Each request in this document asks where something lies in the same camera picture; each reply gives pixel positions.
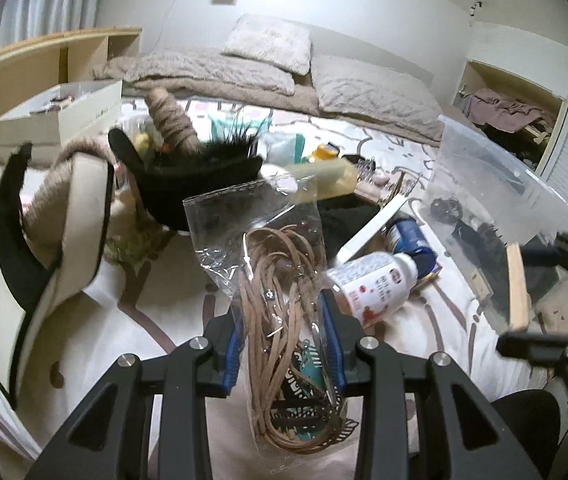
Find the bag of brown leather cord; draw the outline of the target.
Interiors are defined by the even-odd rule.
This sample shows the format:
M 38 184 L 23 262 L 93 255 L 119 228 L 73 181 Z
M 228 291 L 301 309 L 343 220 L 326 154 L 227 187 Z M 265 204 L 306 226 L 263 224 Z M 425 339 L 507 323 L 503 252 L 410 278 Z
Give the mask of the bag of brown leather cord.
M 326 252 L 313 177 L 275 177 L 184 202 L 195 254 L 239 324 L 250 431 L 281 472 L 357 429 L 331 379 L 319 296 Z

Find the left fluffy beige pillow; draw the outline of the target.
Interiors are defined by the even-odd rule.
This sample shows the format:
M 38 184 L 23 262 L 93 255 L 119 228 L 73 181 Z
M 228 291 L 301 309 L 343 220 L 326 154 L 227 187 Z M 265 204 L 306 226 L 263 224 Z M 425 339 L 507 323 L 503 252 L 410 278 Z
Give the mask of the left fluffy beige pillow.
M 244 14 L 227 37 L 222 52 L 305 76 L 311 67 L 311 32 L 279 18 Z

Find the plastic drink bottle red label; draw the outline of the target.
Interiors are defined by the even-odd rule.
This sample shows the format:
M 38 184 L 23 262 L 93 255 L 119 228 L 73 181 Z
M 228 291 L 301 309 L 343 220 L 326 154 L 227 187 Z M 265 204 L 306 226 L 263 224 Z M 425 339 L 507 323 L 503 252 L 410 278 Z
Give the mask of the plastic drink bottle red label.
M 325 272 L 340 311 L 363 327 L 397 312 L 417 278 L 417 266 L 410 256 L 389 252 L 371 252 Z

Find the dark blue jar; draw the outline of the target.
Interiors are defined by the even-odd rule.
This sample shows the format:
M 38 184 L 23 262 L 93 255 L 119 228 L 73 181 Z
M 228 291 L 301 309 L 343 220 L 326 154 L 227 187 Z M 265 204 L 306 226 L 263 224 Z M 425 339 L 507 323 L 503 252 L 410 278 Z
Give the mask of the dark blue jar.
M 387 224 L 386 240 L 391 252 L 412 258 L 420 280 L 436 270 L 436 253 L 413 217 L 396 214 Z

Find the beige black cap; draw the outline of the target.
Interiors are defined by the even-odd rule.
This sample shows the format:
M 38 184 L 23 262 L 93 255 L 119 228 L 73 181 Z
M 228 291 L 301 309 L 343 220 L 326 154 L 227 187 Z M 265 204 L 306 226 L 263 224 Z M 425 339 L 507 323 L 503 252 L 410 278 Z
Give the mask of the beige black cap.
M 11 408 L 45 318 L 98 274 L 115 184 L 107 158 L 75 152 L 25 206 L 31 152 L 22 144 L 0 177 L 0 393 Z

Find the pile of pink clothes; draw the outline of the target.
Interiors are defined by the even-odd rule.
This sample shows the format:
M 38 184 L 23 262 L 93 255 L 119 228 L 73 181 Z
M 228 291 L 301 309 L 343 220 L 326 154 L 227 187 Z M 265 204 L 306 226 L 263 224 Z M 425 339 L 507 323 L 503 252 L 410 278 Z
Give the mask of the pile of pink clothes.
M 476 127 L 490 126 L 506 133 L 516 133 L 540 122 L 542 130 L 551 132 L 556 115 L 538 104 L 517 100 L 490 88 L 469 93 L 459 91 L 454 105 Z

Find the folded beige blanket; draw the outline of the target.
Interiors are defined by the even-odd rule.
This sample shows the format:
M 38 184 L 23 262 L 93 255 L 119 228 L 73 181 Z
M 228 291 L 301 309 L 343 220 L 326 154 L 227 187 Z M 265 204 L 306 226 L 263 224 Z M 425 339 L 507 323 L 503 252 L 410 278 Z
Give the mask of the folded beige blanket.
M 94 80 L 118 79 L 135 90 L 163 87 L 217 94 L 222 89 L 270 91 L 292 96 L 293 76 L 273 65 L 209 48 L 116 56 L 90 69 Z

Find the wooden block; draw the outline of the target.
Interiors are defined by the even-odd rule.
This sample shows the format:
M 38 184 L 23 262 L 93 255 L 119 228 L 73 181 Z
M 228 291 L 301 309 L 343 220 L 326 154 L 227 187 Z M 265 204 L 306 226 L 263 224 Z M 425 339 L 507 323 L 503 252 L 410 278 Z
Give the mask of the wooden block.
M 508 315 L 509 328 L 520 332 L 529 327 L 529 294 L 520 246 L 516 243 L 506 246 L 508 272 Z

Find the orange yellow small bottle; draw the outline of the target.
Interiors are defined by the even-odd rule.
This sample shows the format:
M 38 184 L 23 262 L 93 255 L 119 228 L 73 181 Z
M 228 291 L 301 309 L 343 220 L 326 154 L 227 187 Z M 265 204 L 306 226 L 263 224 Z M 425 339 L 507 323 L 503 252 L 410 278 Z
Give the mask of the orange yellow small bottle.
M 308 157 L 308 162 L 323 162 L 336 159 L 340 155 L 340 148 L 334 144 L 319 144 Z

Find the cartoon print bed sheet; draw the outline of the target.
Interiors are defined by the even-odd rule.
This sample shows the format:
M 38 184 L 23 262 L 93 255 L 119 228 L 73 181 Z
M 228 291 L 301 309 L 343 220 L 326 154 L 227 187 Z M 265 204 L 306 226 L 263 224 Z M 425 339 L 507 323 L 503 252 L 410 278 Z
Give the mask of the cartoon print bed sheet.
M 346 154 L 372 158 L 409 183 L 418 179 L 411 198 L 423 194 L 436 158 L 431 146 L 404 140 L 343 120 L 311 118 L 275 110 L 272 126 L 305 136 L 307 152 L 331 142 Z M 423 226 L 443 269 L 412 296 L 407 306 L 377 325 L 395 349 L 414 356 L 435 351 L 451 354 L 482 393 L 494 401 L 529 387 L 529 372 L 495 351 L 497 333 L 480 302 L 443 246 Z M 23 479 L 31 459 L 62 421 L 124 352 L 142 359 L 162 356 L 201 334 L 203 323 L 221 314 L 229 299 L 199 266 L 186 235 L 162 233 L 156 252 L 139 263 L 103 262 L 86 292 L 62 304 L 44 322 L 31 355 L 16 415 L 0 396 L 0 478 Z M 356 432 L 338 451 L 298 458 L 271 474 L 261 460 L 249 429 L 243 377 L 232 396 L 207 401 L 214 479 L 352 479 Z

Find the wooden side shelf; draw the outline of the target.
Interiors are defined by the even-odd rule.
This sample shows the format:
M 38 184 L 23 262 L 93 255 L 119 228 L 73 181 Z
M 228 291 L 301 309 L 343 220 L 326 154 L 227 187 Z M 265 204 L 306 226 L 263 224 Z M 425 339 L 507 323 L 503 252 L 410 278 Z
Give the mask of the wooden side shelf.
M 36 94 L 88 80 L 94 66 L 139 52 L 139 27 L 55 32 L 0 48 L 0 116 Z

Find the clear plastic storage bin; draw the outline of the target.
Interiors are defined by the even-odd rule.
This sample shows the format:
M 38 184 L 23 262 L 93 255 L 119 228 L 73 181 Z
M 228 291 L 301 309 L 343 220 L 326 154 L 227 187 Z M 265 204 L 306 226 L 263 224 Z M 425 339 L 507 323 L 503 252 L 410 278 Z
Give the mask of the clear plastic storage bin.
M 521 247 L 553 245 L 568 233 L 568 200 L 540 180 L 515 156 L 477 130 L 440 116 L 443 133 L 419 213 L 452 258 L 467 285 L 499 333 L 509 326 L 507 302 L 494 304 L 488 282 L 464 256 L 452 237 L 452 227 L 433 219 L 430 204 L 438 197 L 455 197 L 464 214 L 493 224 L 505 244 Z

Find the right large beige pillow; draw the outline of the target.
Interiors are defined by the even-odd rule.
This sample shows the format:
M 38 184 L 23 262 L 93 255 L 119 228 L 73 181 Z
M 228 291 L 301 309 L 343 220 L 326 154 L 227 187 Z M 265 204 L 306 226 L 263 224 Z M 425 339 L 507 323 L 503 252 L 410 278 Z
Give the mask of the right large beige pillow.
M 410 74 L 320 54 L 312 58 L 311 77 L 325 114 L 375 122 L 421 141 L 441 141 L 441 107 L 428 87 Z

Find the black cloth garment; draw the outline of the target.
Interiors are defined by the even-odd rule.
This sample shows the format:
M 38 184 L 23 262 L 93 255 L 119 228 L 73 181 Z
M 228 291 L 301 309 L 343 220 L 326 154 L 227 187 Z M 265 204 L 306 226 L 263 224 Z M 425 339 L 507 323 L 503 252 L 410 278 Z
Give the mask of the black cloth garment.
M 508 295 L 506 248 L 493 224 L 474 214 L 464 214 L 455 197 L 435 198 L 430 204 L 433 219 L 452 227 L 452 237 L 467 260 L 488 282 L 494 304 L 504 306 Z

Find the black feather fur piece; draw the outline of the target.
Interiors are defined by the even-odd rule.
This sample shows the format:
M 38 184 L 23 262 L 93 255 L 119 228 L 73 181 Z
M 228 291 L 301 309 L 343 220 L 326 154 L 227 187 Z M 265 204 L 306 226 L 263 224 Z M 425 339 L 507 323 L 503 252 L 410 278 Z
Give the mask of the black feather fur piece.
M 234 134 L 209 141 L 194 154 L 168 154 L 150 148 L 141 155 L 119 128 L 108 133 L 109 146 L 134 178 L 141 203 L 156 222 L 186 231 L 183 202 L 190 197 L 257 180 L 263 158 L 256 134 Z

